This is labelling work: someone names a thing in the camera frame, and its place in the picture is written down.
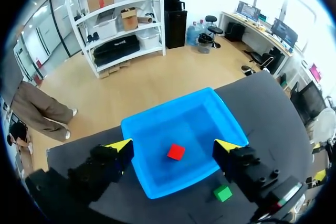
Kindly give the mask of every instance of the black table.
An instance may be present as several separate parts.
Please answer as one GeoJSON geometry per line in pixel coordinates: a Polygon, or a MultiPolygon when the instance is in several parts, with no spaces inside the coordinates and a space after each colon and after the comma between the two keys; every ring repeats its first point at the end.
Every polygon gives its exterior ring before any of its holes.
{"type": "MultiPolygon", "coordinates": [[[[293,175],[301,182],[308,176],[311,150],[305,127],[290,100],[273,77],[260,72],[215,90],[244,130],[250,146],[270,168],[280,169],[279,180],[293,175]]],[[[115,127],[49,150],[48,166],[67,177],[98,144],[123,140],[115,127]]],[[[201,182],[171,195],[148,199],[133,166],[118,184],[111,183],[90,208],[127,223],[247,223],[256,204],[250,203],[239,188],[230,184],[233,196],[219,202],[213,190],[228,184],[217,171],[201,182]]]]}

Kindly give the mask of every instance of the trash bin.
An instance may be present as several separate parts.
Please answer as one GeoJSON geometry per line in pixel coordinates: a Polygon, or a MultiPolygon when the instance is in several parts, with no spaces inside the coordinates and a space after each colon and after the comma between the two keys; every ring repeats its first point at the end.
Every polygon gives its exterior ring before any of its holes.
{"type": "Polygon", "coordinates": [[[202,54],[210,53],[212,43],[214,42],[213,38],[209,35],[202,33],[198,37],[198,51],[202,54]]]}

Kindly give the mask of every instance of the wooden floor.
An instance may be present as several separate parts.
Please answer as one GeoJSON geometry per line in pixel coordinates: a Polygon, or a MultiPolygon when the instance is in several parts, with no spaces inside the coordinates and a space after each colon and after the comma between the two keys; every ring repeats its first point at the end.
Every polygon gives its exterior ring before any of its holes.
{"type": "MultiPolygon", "coordinates": [[[[127,116],[204,87],[218,88],[244,77],[248,58],[224,38],[220,49],[203,55],[186,46],[131,61],[131,65],[97,79],[84,56],[77,54],[43,81],[41,89],[78,114],[69,123],[75,141],[117,125],[127,116]]],[[[63,143],[31,130],[34,169],[48,169],[46,150],[63,143]]]]}

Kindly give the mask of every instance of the red cube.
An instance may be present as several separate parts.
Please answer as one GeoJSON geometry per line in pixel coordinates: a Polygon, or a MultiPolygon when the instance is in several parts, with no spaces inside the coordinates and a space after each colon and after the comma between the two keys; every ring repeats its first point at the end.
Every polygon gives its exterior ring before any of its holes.
{"type": "Polygon", "coordinates": [[[184,153],[184,147],[178,146],[177,144],[173,144],[167,156],[180,161],[183,156],[183,153],[184,153]]]}

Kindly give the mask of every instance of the green cube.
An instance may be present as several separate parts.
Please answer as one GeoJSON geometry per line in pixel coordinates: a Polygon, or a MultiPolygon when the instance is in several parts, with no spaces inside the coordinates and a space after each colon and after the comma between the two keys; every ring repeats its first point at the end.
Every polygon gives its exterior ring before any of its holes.
{"type": "Polygon", "coordinates": [[[214,190],[214,194],[216,198],[221,202],[226,201],[229,197],[232,196],[230,188],[225,185],[222,185],[221,187],[218,187],[216,190],[214,190]]]}

